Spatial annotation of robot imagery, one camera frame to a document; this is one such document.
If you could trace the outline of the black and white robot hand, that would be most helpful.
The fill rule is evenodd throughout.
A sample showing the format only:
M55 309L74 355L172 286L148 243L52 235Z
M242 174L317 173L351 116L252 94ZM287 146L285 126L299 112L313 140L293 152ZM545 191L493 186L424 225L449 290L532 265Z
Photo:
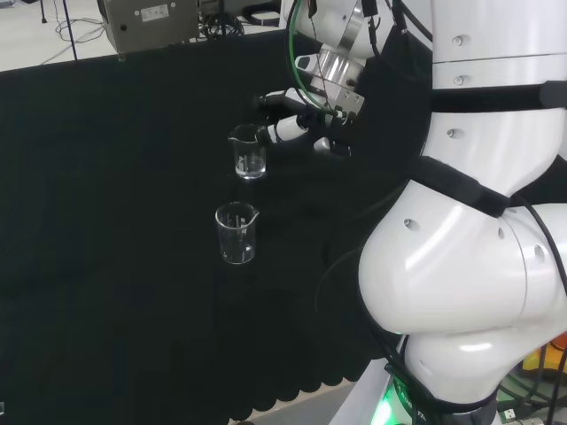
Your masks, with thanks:
M340 89L327 104L301 89L270 92L257 100L269 123L256 131L256 140L262 147L308 143L318 156L348 158L352 149L346 133L363 103L364 97L347 89Z

